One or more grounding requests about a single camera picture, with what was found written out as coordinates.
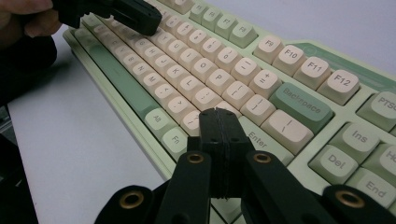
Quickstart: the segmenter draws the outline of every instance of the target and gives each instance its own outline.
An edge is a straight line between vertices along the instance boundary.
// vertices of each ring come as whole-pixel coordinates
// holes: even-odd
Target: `function key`
[[[275,57],[280,53],[280,51],[284,48],[282,41],[279,37],[274,35],[267,35],[264,39],[262,39],[257,46],[257,48],[253,51],[253,54],[265,61],[266,63],[272,64]]]
[[[238,21],[236,20],[236,17],[230,14],[225,14],[219,19],[218,23],[216,24],[215,33],[220,35],[224,39],[228,39],[237,23]]]
[[[201,24],[202,17],[207,12],[208,6],[206,3],[198,2],[192,7],[190,12],[190,20]]]
[[[222,17],[222,12],[217,8],[209,8],[207,12],[202,17],[201,24],[208,30],[214,32],[218,20]]]
[[[274,59],[273,67],[292,77],[305,60],[306,57],[302,49],[287,45]]]
[[[326,61],[317,57],[310,57],[293,77],[312,90],[316,90],[330,74],[331,68]]]
[[[339,105],[344,105],[359,89],[359,78],[337,70],[318,88],[318,92]]]
[[[373,95],[357,114],[390,132],[396,125],[396,94],[383,91]]]
[[[247,47],[257,38],[257,33],[251,24],[239,22],[230,34],[230,42],[234,43],[241,49]]]

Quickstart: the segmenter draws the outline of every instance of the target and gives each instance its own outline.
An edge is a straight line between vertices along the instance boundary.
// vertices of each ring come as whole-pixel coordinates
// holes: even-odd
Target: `green keycap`
[[[145,117],[145,123],[159,140],[169,130],[177,126],[175,121],[162,108],[156,108],[150,111]]]
[[[187,151],[187,137],[187,134],[180,127],[176,127],[164,134],[161,142],[177,161]]]
[[[192,21],[196,21],[198,24],[201,24],[202,17],[206,13],[207,9],[208,6],[206,3],[195,3],[190,12],[190,19]]]
[[[234,43],[241,49],[247,47],[257,38],[257,33],[253,26],[246,22],[239,22],[230,34],[230,42]]]
[[[149,111],[160,107],[105,47],[94,46],[88,53],[139,118],[143,119]]]
[[[355,161],[362,163],[378,143],[379,137],[375,133],[358,123],[348,123],[329,144],[341,148]]]
[[[396,125],[396,94],[383,91],[373,95],[357,114],[390,132]]]
[[[219,19],[218,24],[215,27],[215,33],[225,39],[228,39],[237,23],[238,21],[235,16],[225,14]]]
[[[396,146],[379,145],[364,162],[363,167],[381,176],[396,188]]]
[[[358,168],[355,160],[330,145],[325,146],[308,165],[331,184],[344,184]]]
[[[318,133],[332,118],[328,105],[291,83],[284,83],[270,97],[270,102]]]

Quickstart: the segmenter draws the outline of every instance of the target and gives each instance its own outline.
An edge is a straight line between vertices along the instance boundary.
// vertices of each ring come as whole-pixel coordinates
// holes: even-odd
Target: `finger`
[[[52,7],[51,0],[0,0],[0,11],[13,14],[32,14]]]
[[[53,35],[61,25],[58,20],[58,12],[51,9],[37,14],[25,25],[24,32],[30,37]]]

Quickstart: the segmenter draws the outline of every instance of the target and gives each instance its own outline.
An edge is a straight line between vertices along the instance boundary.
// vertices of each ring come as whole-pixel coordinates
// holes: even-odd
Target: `keycap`
[[[292,77],[305,60],[306,57],[301,49],[287,45],[275,57],[272,65]]]
[[[330,107],[311,94],[287,82],[270,97],[271,103],[299,120],[313,133],[318,133],[332,118]]]
[[[346,124],[330,145],[341,148],[346,154],[358,163],[362,163],[379,143],[379,137],[371,130],[358,123]]]
[[[359,78],[345,70],[337,70],[318,88],[318,92],[344,105],[359,89]]]
[[[330,74],[331,68],[326,61],[318,57],[309,57],[293,77],[312,90],[316,90]]]
[[[193,5],[194,2],[192,0],[175,0],[175,3],[172,5],[172,9],[184,15],[192,8]]]
[[[217,58],[218,54],[224,49],[224,45],[218,39],[212,37],[206,40],[206,42],[202,45],[201,54],[209,59],[211,62],[214,62]]]
[[[180,124],[183,118],[191,111],[196,110],[195,106],[181,95],[169,101],[165,109],[178,124]]]
[[[238,81],[248,85],[261,71],[260,67],[249,58],[242,58],[231,71],[231,75]]]
[[[162,143],[175,160],[187,151],[187,134],[180,127],[173,128],[163,135]]]
[[[302,123],[282,110],[275,111],[261,128],[293,155],[297,155],[314,136]]]
[[[216,24],[221,18],[222,12],[218,8],[210,7],[202,17],[201,24],[208,30],[215,31]]]
[[[327,145],[309,162],[309,167],[331,184],[344,184],[358,163],[341,149]]]
[[[357,114],[386,132],[390,132],[396,125],[396,94],[390,91],[374,94]]]
[[[265,61],[266,63],[272,64],[275,57],[284,48],[282,40],[274,35],[265,36],[254,49],[253,54]]]
[[[226,47],[222,49],[215,58],[215,64],[219,68],[230,73],[235,67],[236,63],[238,63],[241,59],[242,56],[238,53],[238,51],[233,48]]]
[[[257,126],[276,111],[275,106],[259,94],[252,96],[241,108],[242,114],[253,121]]]
[[[186,131],[186,133],[189,134],[189,136],[199,136],[199,114],[201,111],[199,110],[193,110],[191,111],[188,115],[186,115],[180,126],[183,128],[183,130]]]
[[[396,146],[379,145],[364,162],[363,167],[381,176],[396,188]]]
[[[282,85],[280,78],[267,69],[261,70],[248,84],[254,92],[265,99],[270,98],[280,85]]]
[[[224,14],[216,24],[215,33],[225,39],[229,39],[230,34],[236,24],[238,24],[238,20],[235,16],[230,14]]]
[[[198,24],[201,24],[202,21],[202,17],[204,16],[204,14],[206,13],[208,9],[208,6],[206,3],[203,2],[197,2],[195,3],[195,5],[192,7],[191,11],[190,11],[190,16],[189,18],[192,21],[196,21]]]
[[[247,85],[240,81],[235,81],[227,88],[221,97],[239,110],[253,95],[253,90]]]
[[[164,83],[155,89],[154,99],[164,108],[167,107],[169,101],[179,96],[180,93],[168,83]]]
[[[199,90],[192,97],[191,102],[201,111],[204,111],[208,108],[215,107],[218,103],[221,102],[221,97],[219,97],[215,92],[210,90],[208,87],[204,87]]]
[[[229,73],[222,69],[217,69],[209,76],[205,84],[218,95],[222,95],[234,82],[235,78],[233,78]]]
[[[195,93],[204,87],[204,83],[195,76],[187,76],[180,81],[179,85],[177,86],[177,90],[180,91],[180,93],[183,94],[184,97],[186,97],[189,101],[191,101]]]
[[[346,184],[361,190],[386,208],[396,199],[396,188],[383,178],[364,168],[360,168]]]
[[[242,116],[239,118],[239,122],[256,150],[273,153],[285,165],[289,164],[294,158],[293,154],[274,140],[268,133],[255,125],[251,120]]]
[[[259,36],[253,28],[253,25],[247,22],[239,22],[230,34],[230,42],[234,43],[241,49],[247,47],[253,40]]]
[[[175,121],[162,108],[156,108],[148,112],[144,121],[158,139],[161,139],[169,130],[177,127]]]

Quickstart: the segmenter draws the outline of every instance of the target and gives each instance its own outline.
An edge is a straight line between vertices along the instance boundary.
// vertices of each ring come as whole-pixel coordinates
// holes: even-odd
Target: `screw hole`
[[[271,157],[264,153],[255,154],[253,159],[259,163],[269,163],[271,161]]]
[[[335,192],[335,198],[337,198],[340,203],[352,208],[364,207],[364,200],[351,191],[339,190]]]
[[[138,207],[144,201],[145,196],[140,191],[130,191],[124,193],[120,198],[120,206],[124,209],[132,209]]]
[[[187,157],[187,160],[191,163],[200,163],[200,162],[204,161],[204,157],[200,154],[190,154]]]

